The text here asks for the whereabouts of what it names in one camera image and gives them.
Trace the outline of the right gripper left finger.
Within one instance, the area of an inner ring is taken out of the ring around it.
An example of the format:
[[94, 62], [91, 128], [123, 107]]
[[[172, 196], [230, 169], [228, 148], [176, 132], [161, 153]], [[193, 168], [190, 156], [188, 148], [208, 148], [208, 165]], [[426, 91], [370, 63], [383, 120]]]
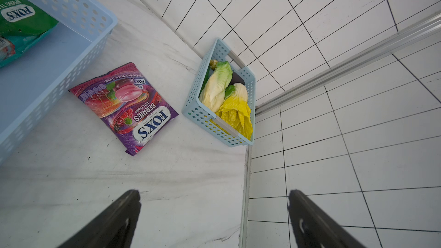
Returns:
[[129, 248], [141, 211], [140, 199], [138, 190], [126, 191], [60, 247]]

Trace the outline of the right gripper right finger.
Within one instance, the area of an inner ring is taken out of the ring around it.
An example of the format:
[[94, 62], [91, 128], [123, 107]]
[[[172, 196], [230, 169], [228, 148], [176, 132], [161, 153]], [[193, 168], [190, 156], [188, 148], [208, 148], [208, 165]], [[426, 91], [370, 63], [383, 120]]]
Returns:
[[289, 193], [289, 218], [299, 248], [363, 248], [302, 191]]

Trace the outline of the purple Fox's candy bag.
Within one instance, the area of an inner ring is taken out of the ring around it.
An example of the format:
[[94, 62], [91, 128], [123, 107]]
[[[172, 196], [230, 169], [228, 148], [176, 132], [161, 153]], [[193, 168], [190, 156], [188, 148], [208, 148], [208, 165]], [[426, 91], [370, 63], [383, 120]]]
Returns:
[[178, 112], [132, 62], [70, 89], [135, 156]]

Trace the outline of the light blue plastic basket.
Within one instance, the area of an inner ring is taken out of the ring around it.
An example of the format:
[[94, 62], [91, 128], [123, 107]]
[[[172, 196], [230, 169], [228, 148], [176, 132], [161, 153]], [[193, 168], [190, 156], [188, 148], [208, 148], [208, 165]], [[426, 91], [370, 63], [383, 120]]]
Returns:
[[29, 1], [58, 24], [22, 57], [1, 69], [2, 161], [102, 54], [118, 22], [97, 0]]

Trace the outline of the green snack bag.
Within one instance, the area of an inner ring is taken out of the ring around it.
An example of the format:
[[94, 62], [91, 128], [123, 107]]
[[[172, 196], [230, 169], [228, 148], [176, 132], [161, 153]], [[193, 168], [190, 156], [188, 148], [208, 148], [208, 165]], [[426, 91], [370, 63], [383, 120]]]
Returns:
[[32, 47], [58, 21], [28, 0], [1, 0], [1, 48]]

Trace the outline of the teal candy bag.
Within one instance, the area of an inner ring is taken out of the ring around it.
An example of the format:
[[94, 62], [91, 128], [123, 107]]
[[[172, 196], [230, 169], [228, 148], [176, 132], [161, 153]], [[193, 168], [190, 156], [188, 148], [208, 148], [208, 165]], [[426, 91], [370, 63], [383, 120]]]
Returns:
[[1, 68], [19, 59], [51, 32], [48, 30], [37, 36], [1, 36]]

